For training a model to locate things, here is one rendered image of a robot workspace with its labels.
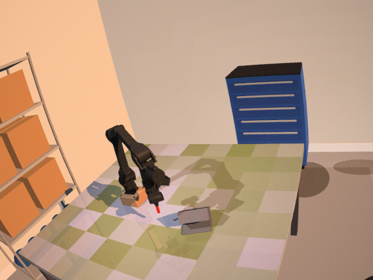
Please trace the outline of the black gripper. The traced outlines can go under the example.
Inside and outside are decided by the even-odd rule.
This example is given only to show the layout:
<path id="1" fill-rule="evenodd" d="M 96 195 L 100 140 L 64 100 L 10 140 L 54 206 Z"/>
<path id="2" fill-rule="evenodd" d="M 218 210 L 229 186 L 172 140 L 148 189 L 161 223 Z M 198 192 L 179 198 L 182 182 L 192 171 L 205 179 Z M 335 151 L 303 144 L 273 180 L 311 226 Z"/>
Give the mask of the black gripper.
<path id="1" fill-rule="evenodd" d="M 148 178 L 142 178 L 142 185 L 145 188 L 145 193 L 149 199 L 150 204 L 159 205 L 160 201 L 164 201 L 163 194 L 157 188 L 157 183 Z"/>

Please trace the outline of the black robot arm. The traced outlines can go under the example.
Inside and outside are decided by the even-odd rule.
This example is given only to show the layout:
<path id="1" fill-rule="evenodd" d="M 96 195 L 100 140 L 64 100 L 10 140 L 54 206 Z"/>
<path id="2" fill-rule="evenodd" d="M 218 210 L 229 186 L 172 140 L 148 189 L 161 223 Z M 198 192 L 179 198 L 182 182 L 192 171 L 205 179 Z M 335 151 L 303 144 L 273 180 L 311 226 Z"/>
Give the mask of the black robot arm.
<path id="1" fill-rule="evenodd" d="M 105 135 L 114 147 L 115 154 L 119 163 L 119 182 L 125 189 L 125 194 L 134 195 L 139 189 L 136 183 L 136 174 L 129 166 L 126 160 L 125 152 L 122 143 L 131 152 L 133 162 L 139 168 L 143 179 L 150 179 L 157 183 L 157 188 L 160 186 L 170 186 L 170 178 L 165 175 L 162 169 L 155 166 L 157 163 L 153 152 L 142 143 L 138 143 L 127 130 L 124 125 L 116 125 L 106 130 Z M 151 160 L 149 160 L 151 158 Z M 147 161 L 148 160 L 148 161 Z"/>

